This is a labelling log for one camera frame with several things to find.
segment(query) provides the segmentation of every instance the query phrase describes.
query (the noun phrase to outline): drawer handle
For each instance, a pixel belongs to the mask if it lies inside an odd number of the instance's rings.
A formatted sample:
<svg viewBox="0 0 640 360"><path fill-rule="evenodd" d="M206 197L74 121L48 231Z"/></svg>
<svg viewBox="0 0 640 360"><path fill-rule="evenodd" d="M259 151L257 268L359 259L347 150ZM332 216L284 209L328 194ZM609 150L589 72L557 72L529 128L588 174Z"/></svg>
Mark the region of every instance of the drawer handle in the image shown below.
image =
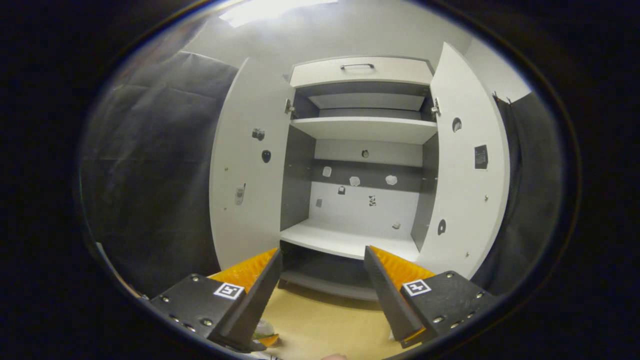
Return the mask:
<svg viewBox="0 0 640 360"><path fill-rule="evenodd" d="M375 67L373 66L373 64L370 63L365 63L365 64L348 64L348 65L340 65L340 69L344 70L345 67L347 66L360 66L360 65L366 65L372 69L374 69Z"/></svg>

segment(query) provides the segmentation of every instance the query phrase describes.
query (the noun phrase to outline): drawer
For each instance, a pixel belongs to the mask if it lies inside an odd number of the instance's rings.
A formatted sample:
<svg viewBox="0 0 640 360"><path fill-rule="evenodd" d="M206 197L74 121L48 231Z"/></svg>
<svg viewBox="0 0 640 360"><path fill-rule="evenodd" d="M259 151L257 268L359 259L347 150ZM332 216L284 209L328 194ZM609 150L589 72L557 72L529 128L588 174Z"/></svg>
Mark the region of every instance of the drawer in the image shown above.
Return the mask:
<svg viewBox="0 0 640 360"><path fill-rule="evenodd" d="M350 81L389 81L429 85L431 71L425 61L368 56L315 61L293 68L294 88Z"/></svg>

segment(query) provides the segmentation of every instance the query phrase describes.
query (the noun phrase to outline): open cabinet door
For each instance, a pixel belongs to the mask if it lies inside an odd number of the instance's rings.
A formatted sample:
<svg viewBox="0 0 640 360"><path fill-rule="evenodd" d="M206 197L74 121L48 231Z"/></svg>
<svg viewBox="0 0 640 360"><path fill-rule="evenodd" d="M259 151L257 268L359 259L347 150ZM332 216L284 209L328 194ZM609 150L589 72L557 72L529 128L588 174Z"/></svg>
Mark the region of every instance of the open cabinet door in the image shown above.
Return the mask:
<svg viewBox="0 0 640 360"><path fill-rule="evenodd" d="M431 95L440 110L438 188L417 262L436 274L454 270L470 279L491 249L506 207L506 133L495 101L447 43Z"/></svg>
<svg viewBox="0 0 640 360"><path fill-rule="evenodd" d="M293 100L294 91L280 76L247 58L225 99L209 175L211 230L223 270L279 246L291 123L285 103ZM253 129L263 130L264 138L252 137ZM270 152L270 159L264 151Z"/></svg>

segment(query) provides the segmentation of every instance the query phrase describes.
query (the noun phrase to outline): white wall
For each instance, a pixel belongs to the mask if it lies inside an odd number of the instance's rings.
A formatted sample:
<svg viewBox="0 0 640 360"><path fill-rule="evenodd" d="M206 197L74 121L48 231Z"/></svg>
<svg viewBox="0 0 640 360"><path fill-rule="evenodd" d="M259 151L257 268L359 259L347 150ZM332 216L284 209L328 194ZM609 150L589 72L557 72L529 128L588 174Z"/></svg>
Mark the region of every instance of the white wall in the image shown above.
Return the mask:
<svg viewBox="0 0 640 360"><path fill-rule="evenodd" d="M363 158L362 151L369 151ZM422 166L422 145L365 140L316 140L315 159Z"/></svg>
<svg viewBox="0 0 640 360"><path fill-rule="evenodd" d="M311 183L309 219L341 229L347 233L368 234L382 238L411 238L411 228L419 193L400 192L344 186L344 195L338 194L341 185ZM369 196L376 197L376 205L369 205ZM322 199L322 206L316 200ZM399 229L393 229L395 222Z"/></svg>
<svg viewBox="0 0 640 360"><path fill-rule="evenodd" d="M504 101L516 101L531 92L531 88L515 69L484 42L473 38L466 52L461 51L474 72L490 92Z"/></svg>
<svg viewBox="0 0 640 360"><path fill-rule="evenodd" d="M467 50L471 36L434 13L400 0L339 0L289 10L238 28L213 15L185 50L239 67L248 56L288 74L292 65L350 55L428 59L437 68L442 42Z"/></svg>

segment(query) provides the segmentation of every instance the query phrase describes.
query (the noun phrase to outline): wooden floor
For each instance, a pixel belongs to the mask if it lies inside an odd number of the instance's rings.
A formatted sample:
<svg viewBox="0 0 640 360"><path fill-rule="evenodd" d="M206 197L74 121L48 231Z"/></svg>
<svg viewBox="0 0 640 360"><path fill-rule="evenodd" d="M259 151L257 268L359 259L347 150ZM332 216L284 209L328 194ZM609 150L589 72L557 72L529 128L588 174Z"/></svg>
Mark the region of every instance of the wooden floor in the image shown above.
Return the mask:
<svg viewBox="0 0 640 360"><path fill-rule="evenodd" d="M273 290L262 318L280 335L277 347L265 352L283 360L320 360L336 353L349 360L375 360L408 350L389 340L391 329L377 302L295 284Z"/></svg>

